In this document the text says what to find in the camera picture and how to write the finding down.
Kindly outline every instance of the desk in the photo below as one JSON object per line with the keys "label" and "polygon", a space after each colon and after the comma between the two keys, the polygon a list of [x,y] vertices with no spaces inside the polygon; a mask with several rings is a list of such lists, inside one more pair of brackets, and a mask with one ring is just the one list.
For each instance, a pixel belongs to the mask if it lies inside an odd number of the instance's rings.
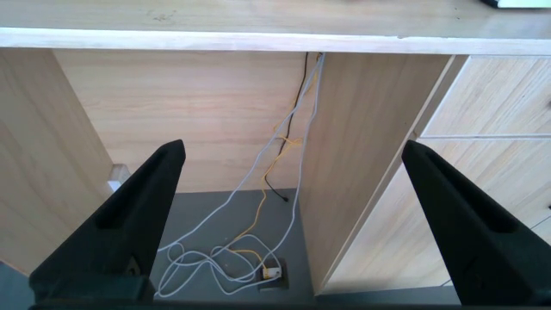
{"label": "desk", "polygon": [[[308,70],[327,52],[300,195],[316,294],[447,281],[401,173],[407,139],[446,154],[505,206],[514,201],[551,239],[549,10],[1,0],[0,21],[0,254],[25,273],[108,197],[113,164],[133,171],[166,141],[187,147],[179,192],[234,189],[292,106],[305,52]],[[314,93],[291,138],[304,133]],[[278,148],[244,189],[259,188]],[[298,163],[296,148],[273,185],[296,187]],[[520,186],[507,177],[523,180],[519,196],[502,196]]]}

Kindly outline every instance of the cable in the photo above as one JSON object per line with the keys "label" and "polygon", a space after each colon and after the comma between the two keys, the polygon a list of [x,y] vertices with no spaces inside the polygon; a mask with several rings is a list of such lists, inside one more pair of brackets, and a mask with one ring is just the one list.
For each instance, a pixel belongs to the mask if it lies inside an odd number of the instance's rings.
{"label": "cable", "polygon": [[[296,105],[297,103],[299,102],[299,97],[300,97],[300,92],[302,91],[302,86],[304,86],[304,80],[306,79],[306,70],[308,68],[308,54],[309,52],[306,52],[306,56],[304,58],[304,72],[302,73],[302,82],[300,82],[300,87],[299,87],[299,91],[297,92],[296,94],[296,99],[294,99],[294,106],[293,106],[293,109],[296,108]],[[289,133],[291,132],[291,121],[293,121],[293,115],[291,115],[291,117],[289,118],[289,123],[288,123],[288,126],[287,126],[287,134],[285,135],[285,139],[283,139],[283,142],[282,142],[282,146],[280,146],[279,148],[279,152],[277,153],[277,156],[281,155],[282,154],[282,151],[283,151],[283,147],[285,146],[285,142],[287,142],[287,139],[289,138]],[[289,199],[284,196],[284,195],[281,195],[277,190],[274,189],[274,187],[272,187],[272,184],[269,183],[268,181],[268,176],[266,176],[264,178],[264,181],[266,181],[266,184],[268,184],[268,186],[270,187],[270,189],[276,194],[278,195],[280,198],[283,199],[284,202],[288,202]]]}
{"label": "cable", "polygon": [[[317,70],[319,70],[319,76],[321,77],[321,73],[323,71],[323,63],[325,61],[325,55],[322,55],[322,57],[320,58],[319,62],[316,64],[316,67],[314,68],[313,70],[313,73],[310,75],[310,77],[308,78],[307,82],[306,82],[306,85],[309,85],[312,80],[313,80],[313,75],[314,75],[314,72],[316,72]],[[293,227],[293,224],[294,224],[294,220],[295,220],[295,217],[296,217],[296,206],[297,206],[297,202],[298,202],[298,197],[299,197],[299,194],[300,194],[300,181],[301,181],[301,178],[302,178],[302,164],[303,164],[303,160],[304,160],[304,151],[306,149],[306,143],[307,143],[307,137],[308,137],[308,133],[310,131],[310,126],[312,125],[312,121],[315,117],[315,115],[317,114],[317,111],[318,111],[318,97],[319,97],[319,81],[321,80],[318,79],[317,81],[317,91],[316,91],[316,96],[315,96],[315,102],[314,102],[314,108],[313,108],[313,112],[312,112],[312,116],[310,117],[310,120],[308,121],[307,123],[307,126],[306,126],[306,131],[305,131],[305,136],[304,136],[304,142],[302,144],[302,148],[301,148],[301,153],[300,153],[300,163],[299,163],[299,179],[298,179],[298,184],[297,184],[297,190],[296,190],[296,194],[295,194],[295,197],[294,197],[294,202],[293,202],[293,210],[292,210],[292,218],[291,218],[291,222],[289,223],[289,226],[288,226],[288,229],[287,231],[284,233],[282,239],[280,240],[280,242],[273,248],[273,249],[269,249],[268,246],[266,246],[258,237],[252,235],[252,234],[246,234],[246,235],[243,235],[241,237],[238,237],[237,239],[234,239],[232,240],[230,243],[228,243],[226,246],[215,246],[211,251],[210,251],[210,254],[207,255],[207,254],[204,254],[202,252],[199,252],[199,251],[185,251],[184,247],[182,244],[180,244],[179,242],[188,237],[190,234],[194,233],[195,231],[197,231],[197,229],[199,229],[199,227],[202,226],[202,224],[204,224],[208,219],[210,219],[210,217],[212,217],[214,214],[216,214],[216,212],[218,212],[220,209],[222,209],[224,206],[226,206],[228,204],[228,202],[232,199],[233,195],[235,195],[235,193],[241,188],[241,186],[243,185],[243,183],[246,181],[246,179],[251,175],[251,172],[256,168],[256,165],[258,163],[258,160],[260,159],[260,157],[262,156],[263,152],[266,151],[266,149],[268,148],[268,146],[272,143],[272,141],[275,139],[276,135],[281,131],[282,129],[282,124],[278,127],[277,131],[274,133],[274,135],[271,137],[271,139],[269,140],[268,144],[258,153],[257,155],[257,159],[255,161],[255,163],[253,164],[253,166],[251,167],[251,169],[249,170],[249,172],[245,175],[244,179],[241,181],[241,183],[238,185],[238,187],[230,194],[230,196],[228,197],[228,199],[226,200],[226,202],[224,202],[222,205],[218,206],[211,214],[209,214],[203,221],[201,221],[199,223],[199,225],[197,225],[193,230],[185,233],[182,237],[180,237],[179,239],[173,241],[172,243],[160,248],[158,251],[164,251],[164,250],[167,250],[167,258],[169,259],[170,261],[170,265],[166,268],[166,270],[164,271],[163,273],[163,276],[161,277],[161,280],[159,282],[159,286],[158,286],[158,292],[156,293],[156,295],[160,296],[160,297],[170,297],[172,295],[174,295],[175,293],[177,293],[180,289],[182,289],[185,285],[187,285],[189,283],[189,281],[191,281],[191,279],[193,278],[193,276],[197,273],[197,271],[199,270],[199,268],[202,266],[202,265],[205,265],[205,264],[209,264],[210,265],[210,268],[211,268],[211,272],[213,274],[213,277],[214,277],[214,280],[216,281],[217,285],[219,286],[220,290],[226,294],[226,295],[233,295],[235,293],[237,293],[238,291],[242,290],[242,289],[245,289],[245,288],[248,288],[248,287],[252,287],[252,286],[255,286],[255,285],[258,285],[258,284],[261,284],[261,283],[266,283],[266,282],[270,282],[270,281],[274,281],[275,279],[277,279],[277,277],[274,277],[274,278],[270,278],[270,279],[267,279],[267,280],[262,280],[260,282],[253,282],[253,283],[248,283],[248,284],[245,284],[244,286],[241,286],[240,288],[237,288],[231,292],[228,292],[226,291],[222,285],[220,284],[220,280],[219,278],[216,276],[216,273],[215,271],[218,271],[218,273],[220,275],[222,275],[223,277],[225,277],[225,279],[227,279],[228,281],[230,282],[250,282],[254,279],[255,277],[255,273],[257,272],[257,270],[263,266],[263,263],[264,261],[268,258],[268,257],[273,257],[275,259],[275,261],[277,262],[279,268],[281,268],[281,264],[279,262],[279,260],[277,259],[276,255],[274,254],[275,251],[277,251],[277,249],[283,244],[283,242],[285,241],[285,239],[287,238],[291,228]],[[300,93],[300,100],[297,104],[297,106],[291,111],[291,113],[286,117],[286,119],[289,118],[289,116],[291,114],[293,114],[294,112],[296,112],[297,108],[300,106],[301,104],[301,99],[302,97],[304,96],[305,94],[305,91],[303,90],[301,93]],[[237,252],[235,251],[232,251],[232,250],[229,250],[229,247],[233,244],[235,244],[236,242],[240,241],[241,239],[245,239],[245,238],[253,238],[255,240],[257,240],[260,245],[262,245],[266,250],[268,250],[268,253],[264,256],[264,258],[261,260],[261,263],[257,266],[257,267],[253,267],[252,264],[242,255],[238,254]],[[176,258],[171,258],[170,257],[170,250],[174,247],[178,245],[182,251],[182,254]],[[231,253],[233,255],[236,255],[238,256],[239,258],[241,258],[243,261],[245,261],[249,267],[251,267],[251,272],[249,272],[248,274],[246,275],[243,275],[243,276],[240,276],[240,277],[231,277],[229,276],[221,267],[220,265],[214,260],[215,257],[219,256],[219,254],[221,254],[222,252],[228,252],[228,253]],[[203,257],[203,259],[201,260],[198,260],[198,261],[194,261],[194,262],[191,262],[191,263],[185,263],[183,260],[185,257],[189,256],[189,255],[196,255],[196,256],[199,256],[199,257]],[[172,277],[176,274],[176,271],[178,271],[178,269],[180,267],[189,267],[189,266],[196,266],[195,270],[191,273],[191,275],[188,277],[188,279],[186,279],[178,288],[174,289],[172,292],[170,293],[162,293],[162,290],[167,286],[167,284],[170,282],[170,280],[172,279]],[[172,270],[172,272],[170,273],[168,279],[166,279],[166,281],[164,280],[166,277],[167,277],[167,274],[169,273],[169,271]]]}
{"label": "cable", "polygon": [[[298,144],[298,142],[296,141],[290,141],[290,143],[292,143],[293,145],[294,144]],[[268,170],[264,173],[264,175],[260,178],[261,180],[261,187],[260,187],[260,190],[262,190],[262,194],[263,194],[263,198],[262,200],[260,201],[260,203],[258,204],[258,208],[257,208],[257,215],[255,216],[255,221],[252,223],[251,226],[249,226],[249,228],[245,229],[242,233],[240,233],[235,239],[238,239],[239,237],[243,236],[244,234],[248,233],[256,224],[257,224],[257,221],[258,221],[258,215],[260,214],[260,209],[262,208],[262,205],[264,204],[264,202],[266,201],[266,198],[268,196],[266,196],[266,191],[264,190],[264,187],[262,186],[262,181],[266,181],[266,176],[268,176],[269,172],[272,171],[272,169],[274,168],[274,164],[277,163],[277,161],[283,157],[283,155],[285,155],[285,153],[291,148],[291,146],[288,146],[285,151],[283,151],[281,154],[277,155],[277,157],[274,159],[274,161],[272,162],[272,164],[269,166]]]}

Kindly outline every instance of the black object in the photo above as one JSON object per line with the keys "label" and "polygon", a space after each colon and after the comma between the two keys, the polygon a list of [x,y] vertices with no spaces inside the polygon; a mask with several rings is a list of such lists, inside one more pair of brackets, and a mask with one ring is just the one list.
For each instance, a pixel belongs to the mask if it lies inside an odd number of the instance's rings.
{"label": "black object", "polygon": [[495,8],[495,9],[499,9],[499,0],[480,0],[482,1],[483,3],[486,3],[488,4],[489,6]]}
{"label": "black object", "polygon": [[[288,280],[288,273],[287,273],[287,263],[285,262],[285,259],[278,258],[279,264],[282,267],[282,276],[275,279],[274,281],[258,284],[258,290],[261,292],[269,292],[273,290],[283,290],[283,289],[289,289],[289,280]],[[276,268],[278,267],[277,261],[274,258],[269,258],[264,261],[264,266],[266,268]],[[264,280],[263,278],[263,268],[258,270],[257,272],[257,282],[260,282]]]}
{"label": "black object", "polygon": [[184,161],[181,140],[153,153],[31,274],[35,302],[151,301],[149,275]]}
{"label": "black object", "polygon": [[[32,308],[258,307],[152,303],[149,274],[184,160],[181,140],[147,159],[33,272]],[[402,160],[463,305],[551,305],[549,245],[430,148],[408,141]],[[391,308],[398,307],[425,308]]]}
{"label": "black object", "polygon": [[402,160],[462,305],[551,306],[551,247],[430,148]]}

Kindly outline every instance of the white object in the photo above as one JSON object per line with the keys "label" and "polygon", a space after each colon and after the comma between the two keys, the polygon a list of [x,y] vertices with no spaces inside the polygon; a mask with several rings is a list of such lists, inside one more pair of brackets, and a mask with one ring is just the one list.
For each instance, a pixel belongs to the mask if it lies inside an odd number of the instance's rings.
{"label": "white object", "polygon": [[114,164],[107,184],[113,193],[130,177],[130,170],[125,164]]}

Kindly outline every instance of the tangled cable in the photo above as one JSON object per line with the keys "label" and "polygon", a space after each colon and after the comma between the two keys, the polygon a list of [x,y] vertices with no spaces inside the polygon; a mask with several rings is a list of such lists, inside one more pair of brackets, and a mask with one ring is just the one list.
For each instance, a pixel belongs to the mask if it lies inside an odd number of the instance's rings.
{"label": "tangled cable", "polygon": [[[214,280],[216,281],[218,287],[220,288],[220,290],[225,294],[225,295],[233,295],[239,291],[241,291],[242,289],[245,289],[245,288],[249,288],[249,287],[252,287],[252,286],[255,286],[255,285],[258,285],[258,284],[262,284],[262,283],[266,283],[266,282],[270,282],[270,281],[274,281],[275,279],[277,279],[277,277],[274,277],[274,278],[270,278],[270,279],[267,279],[267,280],[262,280],[262,281],[259,281],[259,282],[251,282],[254,280],[255,278],[255,274],[256,272],[261,268],[263,267],[263,263],[264,261],[268,258],[268,257],[272,257],[275,259],[275,261],[277,262],[279,268],[281,268],[281,264],[279,262],[279,260],[277,259],[276,255],[274,254],[274,252],[282,245],[282,243],[285,241],[285,239],[287,238],[291,228],[293,227],[293,224],[294,224],[294,220],[295,220],[295,214],[296,214],[296,206],[297,206],[297,202],[298,202],[298,197],[299,197],[299,193],[300,193],[300,181],[301,181],[301,178],[302,178],[302,162],[303,162],[303,159],[304,159],[304,150],[306,149],[306,143],[307,143],[307,138],[308,138],[308,132],[310,131],[310,126],[312,125],[312,121],[317,113],[317,110],[318,110],[318,95],[319,95],[319,83],[321,81],[321,73],[322,73],[322,70],[323,70],[323,64],[324,64],[324,61],[325,61],[325,55],[322,54],[321,57],[319,57],[319,60],[318,60],[318,63],[315,65],[315,67],[313,68],[312,72],[310,73],[307,81],[306,81],[306,85],[304,87],[304,89],[302,90],[302,92],[300,93],[300,98],[299,98],[299,101],[296,105],[296,107],[293,108],[293,110],[291,110],[289,112],[289,114],[287,115],[287,117],[283,120],[283,122],[280,124],[280,126],[277,128],[277,130],[275,131],[274,135],[272,135],[272,137],[270,138],[270,140],[268,141],[268,143],[266,144],[266,146],[264,146],[264,148],[258,153],[257,155],[257,158],[254,162],[254,164],[252,165],[251,169],[249,170],[249,172],[245,175],[245,177],[243,178],[243,180],[241,181],[241,183],[239,183],[238,187],[228,196],[227,200],[222,203],[220,206],[218,206],[211,214],[209,214],[204,220],[202,220],[194,229],[192,229],[191,231],[185,233],[183,236],[181,236],[180,238],[176,239],[175,241],[171,242],[170,244],[168,245],[165,245],[161,248],[158,249],[158,252],[161,252],[161,251],[166,251],[166,257],[168,258],[168,260],[170,261],[170,264],[169,266],[166,268],[166,270],[164,271],[163,273],[163,276],[161,277],[160,281],[159,281],[159,285],[158,285],[158,292],[156,293],[156,295],[158,295],[159,297],[170,297],[174,294],[176,294],[178,291],[180,291],[182,288],[184,288],[190,281],[191,279],[194,277],[194,275],[197,273],[197,271],[199,270],[199,268],[203,265],[209,265],[210,266],[210,269],[211,269],[211,272],[213,274],[213,277],[214,277]],[[315,75],[318,75],[318,78],[317,78],[317,83],[316,83],[316,95],[315,95],[315,101],[314,101],[314,107],[313,107],[313,112],[312,112],[312,115],[310,116],[310,119],[308,120],[308,123],[307,123],[307,126],[306,126],[306,131],[305,131],[305,134],[304,134],[304,139],[303,139],[303,142],[302,142],[302,148],[301,148],[301,151],[300,151],[300,163],[299,163],[299,179],[298,179],[298,185],[297,185],[297,189],[296,189],[296,193],[295,193],[295,196],[294,196],[294,202],[293,202],[293,211],[292,211],[292,218],[291,218],[291,222],[289,223],[289,226],[288,226],[288,229],[287,231],[283,234],[283,237],[281,239],[281,241],[276,245],[274,246],[273,249],[270,249],[264,242],[262,242],[262,240],[260,240],[257,236],[253,235],[253,234],[244,234],[244,235],[241,235],[241,236],[238,236],[237,238],[235,238],[234,240],[232,240],[230,243],[228,243],[227,245],[225,246],[215,246],[211,251],[210,253],[206,254],[206,253],[203,253],[203,252],[200,252],[200,251],[185,251],[185,248],[184,246],[181,244],[181,241],[185,238],[187,238],[189,235],[191,235],[192,233],[196,232],[205,222],[207,222],[207,220],[209,220],[214,214],[216,214],[219,210],[221,210],[223,207],[225,207],[229,202],[230,200],[233,198],[233,196],[235,195],[235,193],[243,186],[243,184],[245,183],[245,181],[249,178],[249,176],[251,175],[251,173],[255,170],[255,168],[257,167],[257,164],[258,164],[258,161],[259,159],[262,157],[263,153],[268,149],[268,147],[271,145],[271,143],[274,141],[274,139],[276,137],[278,137],[280,131],[282,130],[283,128],[283,124],[291,117],[291,115],[293,115],[298,109],[299,107],[301,106],[302,104],[302,99],[304,97],[304,95],[306,94],[307,90],[309,89],[311,83],[312,83],[312,80],[314,79],[313,77]],[[261,260],[260,264],[257,265],[256,267],[252,265],[251,262],[249,262],[249,260],[246,259],[246,257],[244,257],[243,255],[239,254],[239,250],[237,251],[232,251],[230,249],[230,246],[235,244],[236,242],[242,240],[242,239],[247,239],[247,238],[250,238],[250,239],[255,239],[256,241],[258,241],[258,243],[260,245],[262,245],[266,250],[267,250],[267,254],[263,257],[263,259]],[[175,247],[178,247],[180,249],[180,254],[177,256],[177,257],[172,257],[171,256],[171,253],[173,252],[174,248]],[[221,254],[222,252],[228,252],[230,254],[233,254],[239,258],[241,258],[243,261],[245,261],[249,267],[251,268],[251,271],[243,276],[238,276],[238,277],[232,277],[232,276],[229,276],[221,267],[220,265],[214,260],[217,256],[219,256],[219,254]],[[184,262],[184,258],[188,257],[188,256],[191,256],[191,257],[196,257],[196,258],[199,258],[199,260],[195,260],[195,261],[192,261],[192,262]],[[175,288],[173,291],[171,292],[168,292],[168,293],[163,293],[163,290],[164,288],[166,288],[166,286],[168,285],[168,283],[170,282],[170,280],[173,279],[174,275],[176,274],[176,272],[180,269],[180,268],[184,268],[184,267],[195,267],[195,270],[188,276],[187,279],[185,279],[182,284],[180,286],[178,286],[177,288]],[[247,283],[248,284],[245,284],[239,288],[236,288],[235,290],[233,291],[227,291],[223,288],[223,286],[221,285],[220,283],[220,279],[217,277],[216,274],[220,274],[222,277],[224,277],[225,279],[227,279],[227,281],[229,282],[239,282],[239,283]]]}

